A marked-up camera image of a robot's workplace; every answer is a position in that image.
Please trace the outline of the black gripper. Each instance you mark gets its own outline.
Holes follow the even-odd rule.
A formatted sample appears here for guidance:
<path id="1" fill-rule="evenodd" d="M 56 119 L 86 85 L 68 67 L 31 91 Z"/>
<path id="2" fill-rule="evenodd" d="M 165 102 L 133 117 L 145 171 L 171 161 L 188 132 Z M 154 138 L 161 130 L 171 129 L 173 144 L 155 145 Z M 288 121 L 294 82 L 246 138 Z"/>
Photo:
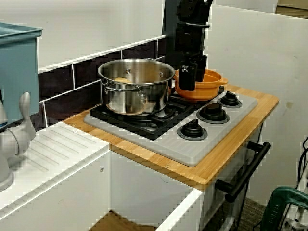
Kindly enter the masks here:
<path id="1" fill-rule="evenodd" d="M 177 24 L 174 50 L 185 54 L 179 68 L 179 88 L 182 90 L 194 91 L 195 82 L 204 79 L 207 56 L 200 55 L 196 62 L 190 56 L 199 55 L 204 50 L 206 29 L 207 24 Z"/>

